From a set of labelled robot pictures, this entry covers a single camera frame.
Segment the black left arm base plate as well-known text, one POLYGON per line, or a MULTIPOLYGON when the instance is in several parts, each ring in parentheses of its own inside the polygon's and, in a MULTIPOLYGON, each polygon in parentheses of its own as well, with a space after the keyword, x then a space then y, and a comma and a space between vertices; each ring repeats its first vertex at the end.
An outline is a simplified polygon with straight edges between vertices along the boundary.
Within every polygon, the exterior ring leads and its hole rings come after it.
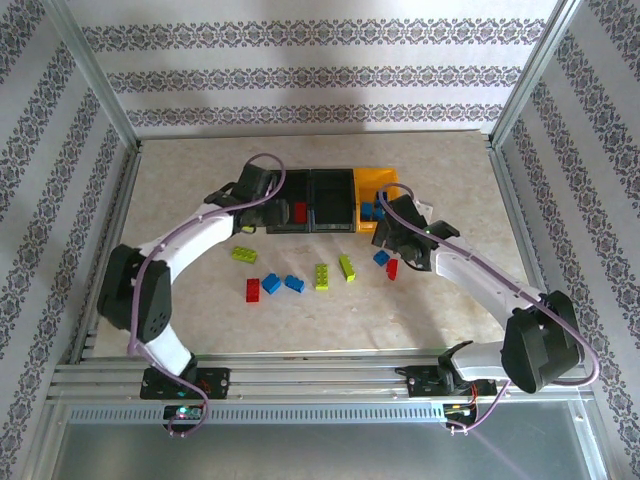
MULTIPOLYGON (((209 399, 223 400, 227 398, 231 371, 226 368, 198 367, 189 381, 202 390, 209 399)), ((144 400, 197 400, 201 396, 193 389, 185 387, 149 367, 144 371, 140 398, 144 400)))

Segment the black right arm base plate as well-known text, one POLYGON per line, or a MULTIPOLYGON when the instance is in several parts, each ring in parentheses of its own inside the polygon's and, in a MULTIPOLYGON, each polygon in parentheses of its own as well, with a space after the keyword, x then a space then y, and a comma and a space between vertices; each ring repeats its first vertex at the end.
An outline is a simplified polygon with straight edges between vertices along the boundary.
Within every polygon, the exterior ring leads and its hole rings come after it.
POLYGON ((453 397, 492 396, 498 393, 496 384, 488 380, 463 380, 435 365, 413 365, 397 367, 395 373, 405 378, 410 398, 414 397, 453 397))

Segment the black bin with green bricks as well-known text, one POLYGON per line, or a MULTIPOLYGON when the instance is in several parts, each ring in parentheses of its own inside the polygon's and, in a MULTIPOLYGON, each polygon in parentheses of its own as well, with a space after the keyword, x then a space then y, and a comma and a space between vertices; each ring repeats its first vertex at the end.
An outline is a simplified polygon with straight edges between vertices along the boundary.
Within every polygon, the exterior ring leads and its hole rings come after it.
POLYGON ((354 233, 355 186, 352 169, 311 170, 311 231, 354 233))

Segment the yellow bin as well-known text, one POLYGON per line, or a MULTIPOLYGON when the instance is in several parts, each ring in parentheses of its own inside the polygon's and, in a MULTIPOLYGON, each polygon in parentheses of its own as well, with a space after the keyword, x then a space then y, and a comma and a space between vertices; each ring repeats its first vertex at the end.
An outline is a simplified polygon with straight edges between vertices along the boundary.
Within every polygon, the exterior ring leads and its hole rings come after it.
POLYGON ((363 218, 360 214, 362 202, 371 202, 375 210, 383 210, 379 200, 378 191, 387 184, 398 181, 397 172, 394 168, 355 168, 354 187, 356 202, 356 232, 373 233, 378 222, 373 222, 370 218, 363 218))

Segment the aluminium frame post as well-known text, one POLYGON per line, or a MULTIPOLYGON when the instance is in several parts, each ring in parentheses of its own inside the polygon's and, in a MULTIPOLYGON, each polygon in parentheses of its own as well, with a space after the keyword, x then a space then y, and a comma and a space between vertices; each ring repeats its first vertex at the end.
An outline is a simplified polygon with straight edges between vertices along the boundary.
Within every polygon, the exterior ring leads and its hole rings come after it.
POLYGON ((504 142, 583 2, 584 0, 557 0, 496 124, 485 135, 485 146, 488 149, 495 150, 504 142))
POLYGON ((85 81, 104 108, 119 138, 128 149, 137 151, 140 144, 139 137, 66 0, 40 1, 85 81))

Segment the aluminium side rail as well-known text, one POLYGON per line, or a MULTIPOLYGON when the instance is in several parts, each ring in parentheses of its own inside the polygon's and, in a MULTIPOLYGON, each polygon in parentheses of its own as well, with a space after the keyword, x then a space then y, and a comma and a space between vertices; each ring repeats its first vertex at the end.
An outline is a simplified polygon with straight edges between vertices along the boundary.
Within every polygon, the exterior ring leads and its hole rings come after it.
POLYGON ((548 292, 548 284, 544 278, 543 270, 540 268, 536 250, 527 229, 526 218, 522 212, 505 160, 501 153, 497 152, 489 142, 485 143, 485 147, 514 234, 527 281, 538 290, 548 292))
POLYGON ((142 142, 138 141, 137 144, 126 153, 111 191, 110 202, 106 210, 101 234, 95 250, 95 262, 88 277, 86 295, 79 312, 77 325, 74 327, 70 337, 69 347, 63 357, 65 364, 76 364, 82 359, 82 352, 84 351, 84 345, 89 331, 96 323, 96 304, 102 279, 110 252, 122 234, 128 202, 130 201, 135 183, 142 150, 142 142))

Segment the aluminium mounting rail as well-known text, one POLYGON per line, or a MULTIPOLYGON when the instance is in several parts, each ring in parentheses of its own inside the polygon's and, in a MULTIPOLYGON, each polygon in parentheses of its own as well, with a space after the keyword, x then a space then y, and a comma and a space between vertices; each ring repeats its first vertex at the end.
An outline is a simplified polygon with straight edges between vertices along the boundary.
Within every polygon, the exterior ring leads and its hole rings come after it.
MULTIPOLYGON (((205 355, 200 367, 227 368, 229 403, 406 403, 406 380, 395 370, 431 366, 429 351, 347 351, 205 355)), ((140 399, 147 364, 124 357, 90 358, 59 365, 46 394, 49 403, 132 404, 140 399)))

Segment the black bin with red bricks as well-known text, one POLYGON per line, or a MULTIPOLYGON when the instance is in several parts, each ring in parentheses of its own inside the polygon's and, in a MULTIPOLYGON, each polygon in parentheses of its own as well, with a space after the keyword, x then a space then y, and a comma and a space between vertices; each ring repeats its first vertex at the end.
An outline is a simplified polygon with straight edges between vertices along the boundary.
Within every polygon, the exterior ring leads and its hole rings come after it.
POLYGON ((285 223, 271 224, 266 227, 267 234, 297 234, 309 233, 310 223, 310 171, 308 169, 288 170, 284 185, 268 203, 268 207, 287 206, 288 219, 285 223), (307 223, 294 223, 294 203, 307 204, 307 223))

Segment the small lit circuit board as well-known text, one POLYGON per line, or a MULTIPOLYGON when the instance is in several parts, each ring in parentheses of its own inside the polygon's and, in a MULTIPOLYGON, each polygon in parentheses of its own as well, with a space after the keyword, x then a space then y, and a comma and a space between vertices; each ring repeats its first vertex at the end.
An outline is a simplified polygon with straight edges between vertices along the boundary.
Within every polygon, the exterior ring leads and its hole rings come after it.
POLYGON ((201 405, 166 406, 163 413, 164 420, 196 421, 202 416, 201 405))

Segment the grey metal sheet panel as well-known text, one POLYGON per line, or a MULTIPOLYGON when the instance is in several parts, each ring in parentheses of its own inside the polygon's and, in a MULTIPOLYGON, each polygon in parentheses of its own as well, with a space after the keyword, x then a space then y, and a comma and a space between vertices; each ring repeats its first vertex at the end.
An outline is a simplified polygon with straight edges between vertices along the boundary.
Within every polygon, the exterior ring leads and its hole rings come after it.
POLYGON ((68 428, 52 480, 591 480, 563 428, 450 436, 435 425, 68 428))

